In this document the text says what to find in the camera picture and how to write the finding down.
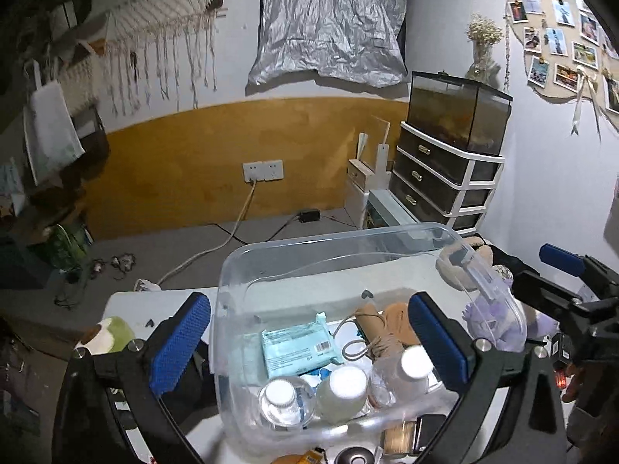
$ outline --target power adapter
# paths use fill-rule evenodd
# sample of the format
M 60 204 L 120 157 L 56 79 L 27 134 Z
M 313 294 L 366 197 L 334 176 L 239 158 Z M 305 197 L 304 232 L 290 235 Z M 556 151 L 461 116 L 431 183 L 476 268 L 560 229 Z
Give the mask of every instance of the power adapter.
M 320 220 L 320 209 L 309 208 L 299 211 L 299 223 L 309 223 Z

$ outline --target bottle cap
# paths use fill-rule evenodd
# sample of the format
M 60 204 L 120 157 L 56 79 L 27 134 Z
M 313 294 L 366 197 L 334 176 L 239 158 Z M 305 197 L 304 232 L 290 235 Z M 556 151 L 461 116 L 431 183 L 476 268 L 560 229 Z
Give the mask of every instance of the bottle cap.
M 264 390 L 268 402 L 283 408 L 288 406 L 295 400 L 295 388 L 287 380 L 275 379 L 268 383 L 268 386 Z
M 357 399 L 368 389 L 368 378 L 361 368 L 345 365 L 329 375 L 329 387 L 338 398 Z
M 411 379 L 423 379 L 432 373 L 434 365 L 428 353 L 420 345 L 414 345 L 404 351 L 400 358 L 404 374 Z

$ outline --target clear plastic storage box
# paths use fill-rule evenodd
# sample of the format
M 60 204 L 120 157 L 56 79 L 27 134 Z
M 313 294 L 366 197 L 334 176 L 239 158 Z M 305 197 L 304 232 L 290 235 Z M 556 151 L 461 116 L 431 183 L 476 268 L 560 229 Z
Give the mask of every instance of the clear plastic storage box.
M 499 155 L 511 102 L 475 80 L 413 72 L 407 122 L 460 150 Z
M 340 321 L 368 302 L 361 298 L 364 290 L 379 311 L 426 291 L 472 339 L 487 338 L 501 350 L 524 347 L 525 318 L 508 287 L 457 233 L 438 223 L 245 246 L 222 268 L 210 338 L 228 437 L 249 452 L 277 456 L 351 436 L 371 439 L 399 421 L 448 413 L 457 395 L 442 388 L 338 426 L 312 420 L 303 429 L 281 429 L 260 418 L 258 395 L 268 381 L 261 332 L 312 322 L 319 312 L 329 323 Z

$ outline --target plastic bottle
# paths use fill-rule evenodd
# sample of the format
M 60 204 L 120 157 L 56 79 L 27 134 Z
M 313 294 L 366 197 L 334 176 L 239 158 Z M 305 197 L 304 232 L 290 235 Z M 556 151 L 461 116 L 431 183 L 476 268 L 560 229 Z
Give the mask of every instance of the plastic bottle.
M 316 410 L 322 420 L 339 424 L 357 415 L 367 397 L 365 372 L 357 366 L 341 366 L 318 386 Z
M 258 395 L 260 415 L 279 428 L 303 428 L 316 413 L 316 397 L 310 385 L 299 377 L 278 377 Z
M 393 406 L 423 396 L 433 369 L 432 361 L 420 345 L 398 355 L 378 358 L 369 377 L 372 404 L 378 408 Z

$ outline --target red light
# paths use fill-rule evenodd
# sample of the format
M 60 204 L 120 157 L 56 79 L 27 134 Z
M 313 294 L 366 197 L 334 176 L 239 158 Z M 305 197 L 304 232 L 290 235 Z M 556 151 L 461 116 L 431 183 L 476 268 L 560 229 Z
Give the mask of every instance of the red light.
M 563 371 L 561 370 L 555 372 L 555 381 L 556 386 L 560 390 L 563 390 L 568 386 L 568 381 L 565 379 L 565 373 L 563 373 Z

